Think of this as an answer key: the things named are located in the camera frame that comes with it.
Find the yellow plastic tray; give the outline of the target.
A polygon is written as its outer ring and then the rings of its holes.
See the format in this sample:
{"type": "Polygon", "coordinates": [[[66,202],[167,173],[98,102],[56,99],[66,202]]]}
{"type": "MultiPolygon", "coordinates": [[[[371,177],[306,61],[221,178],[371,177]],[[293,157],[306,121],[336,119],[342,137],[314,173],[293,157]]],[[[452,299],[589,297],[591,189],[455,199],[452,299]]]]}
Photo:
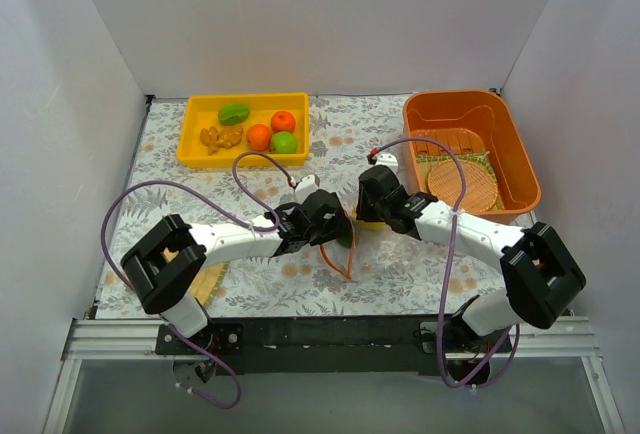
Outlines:
{"type": "Polygon", "coordinates": [[[232,165],[239,155],[250,151],[246,132],[255,124],[264,124],[271,129],[271,116],[280,110],[291,112],[296,118],[293,132],[298,141],[295,154],[275,154],[260,151],[272,156],[284,166],[302,166],[309,156],[310,117],[309,97],[305,93],[269,93],[239,95],[207,95],[193,96],[187,102],[182,132],[177,147],[177,159],[189,168],[208,169],[226,168],[232,165]],[[241,125],[243,136],[241,142],[231,149],[220,149],[213,155],[207,154],[207,147],[200,141],[202,128],[215,126],[218,130],[223,126],[218,120],[218,111],[231,103],[243,103],[250,107],[248,119],[241,125]]]}

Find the square bamboo mat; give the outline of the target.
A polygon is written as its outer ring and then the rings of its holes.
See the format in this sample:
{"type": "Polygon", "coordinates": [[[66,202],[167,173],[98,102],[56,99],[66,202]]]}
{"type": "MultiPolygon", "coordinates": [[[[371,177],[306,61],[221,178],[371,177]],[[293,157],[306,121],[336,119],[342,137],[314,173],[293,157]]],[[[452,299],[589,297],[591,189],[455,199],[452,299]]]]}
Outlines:
{"type": "Polygon", "coordinates": [[[190,292],[203,307],[207,307],[216,297],[228,269],[228,262],[217,262],[217,254],[213,253],[224,227],[226,224],[191,225],[192,238],[205,247],[205,261],[190,286],[190,292]]]}

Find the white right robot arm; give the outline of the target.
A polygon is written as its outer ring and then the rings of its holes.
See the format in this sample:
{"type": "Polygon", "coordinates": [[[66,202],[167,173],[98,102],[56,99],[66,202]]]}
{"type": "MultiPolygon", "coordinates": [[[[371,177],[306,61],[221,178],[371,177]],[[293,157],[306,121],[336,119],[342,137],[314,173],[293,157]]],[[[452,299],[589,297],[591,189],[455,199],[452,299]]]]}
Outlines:
{"type": "Polygon", "coordinates": [[[359,176],[357,214],[426,243],[453,240],[454,249],[501,272],[505,287],[467,301],[446,323],[445,336],[475,351],[489,334],[526,323],[548,329],[586,286],[586,278],[557,232],[455,214],[436,197],[409,194],[393,171],[373,166],[359,176]]]}

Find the green bamboo mat in tub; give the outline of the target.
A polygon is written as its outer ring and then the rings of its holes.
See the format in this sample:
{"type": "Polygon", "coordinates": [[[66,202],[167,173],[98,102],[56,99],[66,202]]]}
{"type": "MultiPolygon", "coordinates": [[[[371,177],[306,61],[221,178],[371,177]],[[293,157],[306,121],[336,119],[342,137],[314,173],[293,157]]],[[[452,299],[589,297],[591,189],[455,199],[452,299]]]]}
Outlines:
{"type": "MultiPolygon", "coordinates": [[[[424,182],[425,188],[428,191],[428,188],[426,186],[426,176],[428,174],[428,172],[434,167],[435,164],[437,164],[438,162],[441,161],[446,161],[446,160],[453,160],[458,167],[459,173],[460,173],[460,177],[461,180],[465,180],[464,179],[464,174],[463,174],[463,170],[462,167],[459,164],[460,160],[467,160],[467,161],[473,161],[473,162],[477,162],[479,164],[481,164],[483,167],[485,167],[490,174],[493,176],[493,178],[497,181],[497,177],[495,175],[495,172],[493,170],[493,168],[491,167],[489,160],[488,160],[488,152],[487,151],[483,151],[480,153],[473,153],[473,154],[463,154],[460,156],[456,156],[457,161],[454,161],[450,156],[446,155],[446,156],[427,156],[427,155],[418,155],[416,157],[416,161],[418,163],[418,171],[419,171],[419,179],[422,180],[424,182]]],[[[488,211],[496,211],[496,210],[500,210],[502,208],[502,201],[501,201],[501,196],[499,194],[499,188],[498,188],[498,200],[496,202],[496,204],[488,211]]]]}

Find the round woven bamboo basket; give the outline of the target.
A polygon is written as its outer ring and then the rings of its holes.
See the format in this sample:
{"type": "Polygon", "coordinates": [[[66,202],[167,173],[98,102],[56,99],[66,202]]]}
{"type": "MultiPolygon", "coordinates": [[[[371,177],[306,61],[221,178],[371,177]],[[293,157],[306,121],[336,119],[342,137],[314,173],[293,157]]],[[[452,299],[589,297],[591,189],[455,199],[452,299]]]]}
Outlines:
{"type": "MultiPolygon", "coordinates": [[[[498,185],[490,172],[481,164],[460,160],[466,190],[460,207],[468,212],[490,210],[498,200],[498,185]]],[[[438,162],[426,176],[426,186],[430,194],[453,206],[461,192],[462,180],[453,160],[438,162]]]]}

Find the orange plastic tub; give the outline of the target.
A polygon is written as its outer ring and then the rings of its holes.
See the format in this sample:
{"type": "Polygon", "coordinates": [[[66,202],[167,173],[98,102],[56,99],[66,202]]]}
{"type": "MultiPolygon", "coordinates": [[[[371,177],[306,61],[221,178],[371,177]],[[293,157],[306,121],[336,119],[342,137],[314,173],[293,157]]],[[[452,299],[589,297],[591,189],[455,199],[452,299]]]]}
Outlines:
{"type": "MultiPolygon", "coordinates": [[[[407,137],[415,129],[444,128],[465,128],[480,136],[502,201],[500,210],[479,213],[480,217],[509,224],[537,206],[541,197],[538,180],[511,113],[498,95],[482,90],[422,92],[405,102],[403,117],[407,137]]],[[[414,142],[402,149],[410,189],[425,191],[414,142]]]]}

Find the yellow fake lemon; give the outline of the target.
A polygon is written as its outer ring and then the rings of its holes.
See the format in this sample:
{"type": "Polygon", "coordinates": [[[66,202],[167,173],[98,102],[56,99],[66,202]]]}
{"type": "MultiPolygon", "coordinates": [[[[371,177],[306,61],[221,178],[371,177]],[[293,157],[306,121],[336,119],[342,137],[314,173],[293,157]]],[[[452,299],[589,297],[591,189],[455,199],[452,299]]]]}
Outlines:
{"type": "Polygon", "coordinates": [[[384,222],[362,220],[357,216],[355,211],[352,212],[352,219],[354,221],[354,225],[361,230],[383,231],[386,229],[386,224],[384,222]]]}

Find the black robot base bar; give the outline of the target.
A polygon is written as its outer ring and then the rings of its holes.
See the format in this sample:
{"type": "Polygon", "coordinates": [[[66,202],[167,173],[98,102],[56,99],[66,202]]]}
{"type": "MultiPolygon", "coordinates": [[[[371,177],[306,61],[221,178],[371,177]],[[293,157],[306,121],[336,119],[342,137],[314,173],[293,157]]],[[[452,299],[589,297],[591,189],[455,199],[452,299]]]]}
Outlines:
{"type": "Polygon", "coordinates": [[[214,319],[191,342],[238,375],[439,374],[434,315],[214,319]]]}

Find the orange fake tangerine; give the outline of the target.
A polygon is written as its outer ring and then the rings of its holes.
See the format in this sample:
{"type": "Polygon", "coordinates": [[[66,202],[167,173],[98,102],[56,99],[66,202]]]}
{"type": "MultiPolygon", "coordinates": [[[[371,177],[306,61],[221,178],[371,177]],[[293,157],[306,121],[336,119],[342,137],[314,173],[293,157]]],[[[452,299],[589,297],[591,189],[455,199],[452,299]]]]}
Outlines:
{"type": "Polygon", "coordinates": [[[271,145],[272,130],[264,124],[255,124],[247,129],[246,141],[251,150],[268,151],[271,145]]]}
{"type": "Polygon", "coordinates": [[[274,133],[293,133],[296,128],[296,118],[291,112],[280,110],[271,116],[270,125],[274,133]]]}

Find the light green fake apple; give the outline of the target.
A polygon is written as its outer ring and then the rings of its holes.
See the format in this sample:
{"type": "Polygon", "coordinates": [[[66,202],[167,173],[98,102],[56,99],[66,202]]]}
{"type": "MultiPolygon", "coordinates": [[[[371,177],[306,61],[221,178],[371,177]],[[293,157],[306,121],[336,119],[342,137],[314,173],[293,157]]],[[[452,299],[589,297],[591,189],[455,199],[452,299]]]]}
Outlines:
{"type": "Polygon", "coordinates": [[[298,141],[295,135],[288,131],[279,131],[272,135],[270,151],[275,154],[295,154],[298,141]]]}

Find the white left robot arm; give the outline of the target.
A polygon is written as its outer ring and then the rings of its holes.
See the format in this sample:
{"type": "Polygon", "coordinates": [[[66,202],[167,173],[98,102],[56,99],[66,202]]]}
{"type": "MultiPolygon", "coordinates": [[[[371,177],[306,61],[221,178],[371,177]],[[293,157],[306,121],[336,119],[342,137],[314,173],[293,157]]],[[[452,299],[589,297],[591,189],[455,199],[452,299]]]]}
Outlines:
{"type": "Polygon", "coordinates": [[[168,215],[123,256],[121,267],[144,312],[164,318],[178,332],[180,344],[200,354],[213,340],[205,310],[190,293],[201,269],[293,254],[351,232],[337,195],[318,189],[303,202],[283,204],[246,225],[189,224],[177,214],[168,215]]]}

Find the clear zip top bag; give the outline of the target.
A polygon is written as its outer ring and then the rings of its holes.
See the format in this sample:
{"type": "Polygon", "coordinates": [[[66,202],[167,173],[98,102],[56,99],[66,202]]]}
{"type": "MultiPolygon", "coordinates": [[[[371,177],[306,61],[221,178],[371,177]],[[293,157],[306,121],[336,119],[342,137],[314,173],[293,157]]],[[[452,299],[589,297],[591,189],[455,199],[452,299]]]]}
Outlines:
{"type": "Polygon", "coordinates": [[[352,227],[351,248],[343,248],[336,241],[331,241],[320,247],[320,255],[326,266],[343,279],[364,281],[387,273],[428,270],[431,265],[435,265],[437,272],[443,269],[448,257],[447,244],[424,243],[397,234],[387,225],[383,231],[358,229],[352,219],[357,195],[347,194],[341,201],[352,227]]]}

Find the green fake pepper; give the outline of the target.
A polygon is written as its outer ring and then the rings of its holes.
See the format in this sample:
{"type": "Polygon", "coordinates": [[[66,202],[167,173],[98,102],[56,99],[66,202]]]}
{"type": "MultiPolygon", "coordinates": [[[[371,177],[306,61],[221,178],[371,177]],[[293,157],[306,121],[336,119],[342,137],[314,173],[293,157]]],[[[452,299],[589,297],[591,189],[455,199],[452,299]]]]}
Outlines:
{"type": "Polygon", "coordinates": [[[231,103],[218,111],[219,123],[223,126],[234,126],[245,122],[251,113],[250,107],[243,103],[231,103]]]}

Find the dark green fake avocado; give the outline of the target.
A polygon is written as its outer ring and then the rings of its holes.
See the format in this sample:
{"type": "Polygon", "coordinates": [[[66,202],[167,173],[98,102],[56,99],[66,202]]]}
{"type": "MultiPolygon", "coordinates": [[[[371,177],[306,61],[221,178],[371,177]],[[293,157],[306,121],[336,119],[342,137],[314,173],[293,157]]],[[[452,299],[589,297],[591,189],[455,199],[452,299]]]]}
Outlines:
{"type": "Polygon", "coordinates": [[[342,246],[343,248],[350,249],[353,241],[353,236],[351,234],[344,234],[339,236],[336,239],[336,242],[342,246]]]}

